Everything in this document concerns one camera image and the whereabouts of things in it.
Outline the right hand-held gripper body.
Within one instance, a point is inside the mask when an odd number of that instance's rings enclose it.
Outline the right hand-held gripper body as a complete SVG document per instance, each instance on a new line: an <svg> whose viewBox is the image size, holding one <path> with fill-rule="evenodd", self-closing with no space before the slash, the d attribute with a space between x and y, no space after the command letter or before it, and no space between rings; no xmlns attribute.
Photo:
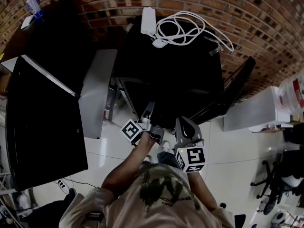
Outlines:
<svg viewBox="0 0 304 228"><path fill-rule="evenodd" d="M199 139L190 143L174 146L175 158L184 173L199 172L206 164L206 149L204 140Z"/></svg>

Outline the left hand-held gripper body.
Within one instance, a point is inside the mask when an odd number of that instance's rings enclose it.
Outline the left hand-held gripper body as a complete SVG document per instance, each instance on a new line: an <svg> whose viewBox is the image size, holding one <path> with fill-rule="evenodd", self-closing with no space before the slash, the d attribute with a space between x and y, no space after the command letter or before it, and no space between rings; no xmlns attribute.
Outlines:
<svg viewBox="0 0 304 228"><path fill-rule="evenodd" d="M151 124L151 120L145 117L142 117L137 122L129 119L120 129L120 131L127 141L134 146L136 145L135 143L140 139L143 132L148 132L150 137L158 144L162 143L164 136L164 129L158 125L153 126Z"/></svg>

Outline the person's left forearm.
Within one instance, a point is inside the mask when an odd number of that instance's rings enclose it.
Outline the person's left forearm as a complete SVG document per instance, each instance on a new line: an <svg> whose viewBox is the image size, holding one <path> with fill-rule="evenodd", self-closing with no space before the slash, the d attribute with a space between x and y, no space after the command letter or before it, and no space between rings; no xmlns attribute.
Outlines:
<svg viewBox="0 0 304 228"><path fill-rule="evenodd" d="M101 187L119 197L133 183L134 178L144 159L155 144L155 140L148 132L143 132L137 146L131 151L128 157L114 168L105 178Z"/></svg>

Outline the person's right forearm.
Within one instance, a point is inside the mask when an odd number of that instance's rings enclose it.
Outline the person's right forearm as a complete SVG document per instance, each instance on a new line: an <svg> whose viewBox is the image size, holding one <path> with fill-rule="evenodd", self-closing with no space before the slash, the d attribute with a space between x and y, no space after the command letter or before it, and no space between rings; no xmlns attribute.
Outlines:
<svg viewBox="0 0 304 228"><path fill-rule="evenodd" d="M199 172L189 172L187 177L191 192L201 201L201 203L210 211L218 208L215 198L209 191Z"/></svg>

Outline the black mini fridge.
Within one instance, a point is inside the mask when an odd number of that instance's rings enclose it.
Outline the black mini fridge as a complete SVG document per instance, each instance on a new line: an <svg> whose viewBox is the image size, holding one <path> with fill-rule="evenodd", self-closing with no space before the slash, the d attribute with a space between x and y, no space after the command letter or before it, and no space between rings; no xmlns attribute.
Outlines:
<svg viewBox="0 0 304 228"><path fill-rule="evenodd" d="M15 190L88 169L78 99L21 57L9 81L5 124Z"/></svg>

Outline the person's dark trousers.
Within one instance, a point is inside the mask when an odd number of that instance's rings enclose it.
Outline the person's dark trousers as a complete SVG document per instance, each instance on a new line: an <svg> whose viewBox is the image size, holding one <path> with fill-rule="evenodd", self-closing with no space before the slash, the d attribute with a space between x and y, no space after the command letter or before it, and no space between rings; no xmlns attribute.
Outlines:
<svg viewBox="0 0 304 228"><path fill-rule="evenodd" d="M161 151L157 154L158 163L169 165L171 167L180 169L179 163L177 162L174 154L170 152Z"/></svg>

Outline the white plug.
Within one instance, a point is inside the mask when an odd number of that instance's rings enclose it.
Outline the white plug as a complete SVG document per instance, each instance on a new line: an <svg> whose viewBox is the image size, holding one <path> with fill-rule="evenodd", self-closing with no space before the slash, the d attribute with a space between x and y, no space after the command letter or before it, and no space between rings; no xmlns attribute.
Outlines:
<svg viewBox="0 0 304 228"><path fill-rule="evenodd" d="M152 45L156 48L163 48L168 44L166 40L163 40L161 38L157 38L153 41Z"/></svg>

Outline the black office chair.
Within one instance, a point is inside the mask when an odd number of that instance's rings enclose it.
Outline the black office chair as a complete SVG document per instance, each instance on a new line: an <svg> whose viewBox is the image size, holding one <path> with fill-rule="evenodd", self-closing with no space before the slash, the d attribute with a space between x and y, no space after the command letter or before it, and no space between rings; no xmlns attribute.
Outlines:
<svg viewBox="0 0 304 228"><path fill-rule="evenodd" d="M268 161L262 161L266 168L266 179L258 183L250 183L252 187L265 184L260 195L260 199L265 196L267 189L271 192L268 201L262 210L264 215L268 215L276 204L280 204L283 194L291 192L293 195L301 196L304 194L304 147L298 150L283 151L280 161L273 163L270 169Z"/></svg>

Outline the white power strip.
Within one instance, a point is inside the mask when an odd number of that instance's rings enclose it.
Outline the white power strip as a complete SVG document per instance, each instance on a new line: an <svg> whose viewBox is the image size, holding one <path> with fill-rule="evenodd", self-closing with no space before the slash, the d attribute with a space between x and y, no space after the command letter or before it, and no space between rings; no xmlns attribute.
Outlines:
<svg viewBox="0 0 304 228"><path fill-rule="evenodd" d="M60 189L64 192L64 193L69 193L69 186L62 180L62 179L59 179L58 180L58 185L60 187Z"/></svg>

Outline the white power adapter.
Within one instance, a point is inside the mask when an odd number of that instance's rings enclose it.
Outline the white power adapter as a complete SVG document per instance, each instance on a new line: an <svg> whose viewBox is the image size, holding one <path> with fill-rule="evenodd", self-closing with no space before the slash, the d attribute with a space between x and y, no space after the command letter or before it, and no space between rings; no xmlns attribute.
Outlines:
<svg viewBox="0 0 304 228"><path fill-rule="evenodd" d="M156 12L151 7L145 7L142 11L141 33L154 36L156 32Z"/></svg>

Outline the clear water jug red label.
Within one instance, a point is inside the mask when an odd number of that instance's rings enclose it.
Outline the clear water jug red label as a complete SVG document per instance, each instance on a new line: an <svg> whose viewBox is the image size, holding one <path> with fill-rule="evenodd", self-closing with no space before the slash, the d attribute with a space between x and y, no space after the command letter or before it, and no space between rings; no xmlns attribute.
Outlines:
<svg viewBox="0 0 304 228"><path fill-rule="evenodd" d="M304 71L285 79L278 89L280 109L288 114L304 112Z"/></svg>

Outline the white round floor device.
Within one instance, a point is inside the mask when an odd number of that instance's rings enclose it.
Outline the white round floor device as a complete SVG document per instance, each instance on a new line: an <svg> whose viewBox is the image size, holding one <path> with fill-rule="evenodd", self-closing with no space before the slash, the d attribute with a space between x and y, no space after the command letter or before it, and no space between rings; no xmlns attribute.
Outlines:
<svg viewBox="0 0 304 228"><path fill-rule="evenodd" d="M287 212L277 212L271 219L271 228L281 227L288 217Z"/></svg>

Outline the black bag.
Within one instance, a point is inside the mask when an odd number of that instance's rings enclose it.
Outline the black bag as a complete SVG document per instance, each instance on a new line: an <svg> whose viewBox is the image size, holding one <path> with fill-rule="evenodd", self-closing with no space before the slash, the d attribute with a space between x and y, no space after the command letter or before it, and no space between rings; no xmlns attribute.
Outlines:
<svg viewBox="0 0 304 228"><path fill-rule="evenodd" d="M75 197L75 189L70 188L63 200L46 204L22 218L21 221L25 222L29 228L59 228L60 219Z"/></svg>

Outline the white paper card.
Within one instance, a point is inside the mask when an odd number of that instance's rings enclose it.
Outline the white paper card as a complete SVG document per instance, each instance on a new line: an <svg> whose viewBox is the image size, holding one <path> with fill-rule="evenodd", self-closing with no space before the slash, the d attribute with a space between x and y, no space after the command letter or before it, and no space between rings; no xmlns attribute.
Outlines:
<svg viewBox="0 0 304 228"><path fill-rule="evenodd" d="M34 15L25 17L24 21L22 22L21 29L24 29L27 26L29 26L33 19L34 19Z"/></svg>

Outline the blue white paper cup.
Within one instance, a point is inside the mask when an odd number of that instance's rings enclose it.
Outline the blue white paper cup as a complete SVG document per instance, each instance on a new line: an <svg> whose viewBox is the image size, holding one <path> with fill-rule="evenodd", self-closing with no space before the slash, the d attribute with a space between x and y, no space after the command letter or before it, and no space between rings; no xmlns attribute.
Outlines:
<svg viewBox="0 0 304 228"><path fill-rule="evenodd" d="M43 16L44 11L40 7L40 2L38 0L26 0L26 5L28 6L29 10L33 13L35 18L40 18Z"/></svg>

